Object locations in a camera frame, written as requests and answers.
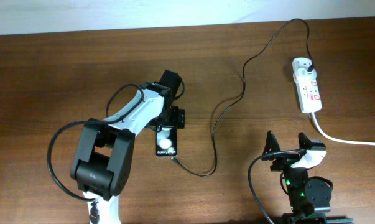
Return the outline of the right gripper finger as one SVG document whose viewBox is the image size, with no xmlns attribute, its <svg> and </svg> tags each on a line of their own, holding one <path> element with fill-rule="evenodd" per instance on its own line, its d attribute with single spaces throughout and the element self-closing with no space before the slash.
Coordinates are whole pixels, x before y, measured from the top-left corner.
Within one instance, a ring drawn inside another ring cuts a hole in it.
<svg viewBox="0 0 375 224">
<path fill-rule="evenodd" d="M 273 153 L 273 152 L 280 152 L 279 143 L 274 135 L 274 133 L 269 130 L 266 135 L 266 143 L 263 150 L 263 155 Z"/>
<path fill-rule="evenodd" d="M 312 142 L 303 132 L 298 134 L 298 139 L 299 139 L 299 149 L 304 149 L 304 150 L 311 149 Z"/>
</svg>

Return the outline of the black smartphone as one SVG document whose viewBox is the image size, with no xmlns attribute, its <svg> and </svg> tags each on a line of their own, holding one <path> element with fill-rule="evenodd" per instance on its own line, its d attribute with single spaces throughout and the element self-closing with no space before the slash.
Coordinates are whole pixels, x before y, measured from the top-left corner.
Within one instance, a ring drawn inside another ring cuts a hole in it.
<svg viewBox="0 0 375 224">
<path fill-rule="evenodd" d="M 177 128 L 162 128 L 155 135 L 157 157 L 175 157 L 177 150 Z"/>
</svg>

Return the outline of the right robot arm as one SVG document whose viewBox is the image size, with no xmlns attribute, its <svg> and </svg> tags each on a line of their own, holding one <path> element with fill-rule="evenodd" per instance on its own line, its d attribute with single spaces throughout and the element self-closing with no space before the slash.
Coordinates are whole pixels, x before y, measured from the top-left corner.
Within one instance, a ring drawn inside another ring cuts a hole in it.
<svg viewBox="0 0 375 224">
<path fill-rule="evenodd" d="M 333 183 L 323 177 L 308 175 L 326 156 L 326 146 L 320 140 L 310 140 L 299 133 L 299 148 L 282 151 L 272 131 L 267 132 L 263 161 L 272 161 L 270 170 L 280 172 L 285 182 L 291 212 L 282 215 L 284 223 L 353 223 L 347 217 L 328 218 Z"/>
</svg>

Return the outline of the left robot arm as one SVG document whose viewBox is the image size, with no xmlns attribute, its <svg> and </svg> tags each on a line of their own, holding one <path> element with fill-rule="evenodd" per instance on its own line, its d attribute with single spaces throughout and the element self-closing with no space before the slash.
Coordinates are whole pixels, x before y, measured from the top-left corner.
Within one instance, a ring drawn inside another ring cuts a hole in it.
<svg viewBox="0 0 375 224">
<path fill-rule="evenodd" d="M 70 176 L 88 201 L 90 223 L 120 223 L 119 195 L 143 129 L 155 131 L 156 156 L 177 155 L 177 131 L 185 126 L 185 111 L 173 102 L 182 85 L 177 73 L 165 70 L 159 81 L 139 85 L 135 97 L 117 113 L 84 125 Z"/>
</svg>

